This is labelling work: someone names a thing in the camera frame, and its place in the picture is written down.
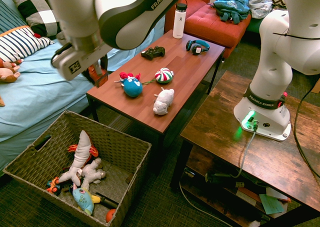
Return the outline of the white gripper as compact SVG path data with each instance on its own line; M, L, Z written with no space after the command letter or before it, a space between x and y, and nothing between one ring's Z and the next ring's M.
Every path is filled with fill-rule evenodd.
M96 82L87 70L94 66L99 74L106 73L108 70L109 46L105 43L100 44L92 52L76 50L68 42L58 49L51 58L51 65L57 69L59 74L67 81L73 80L77 75L82 74L89 82L96 86Z

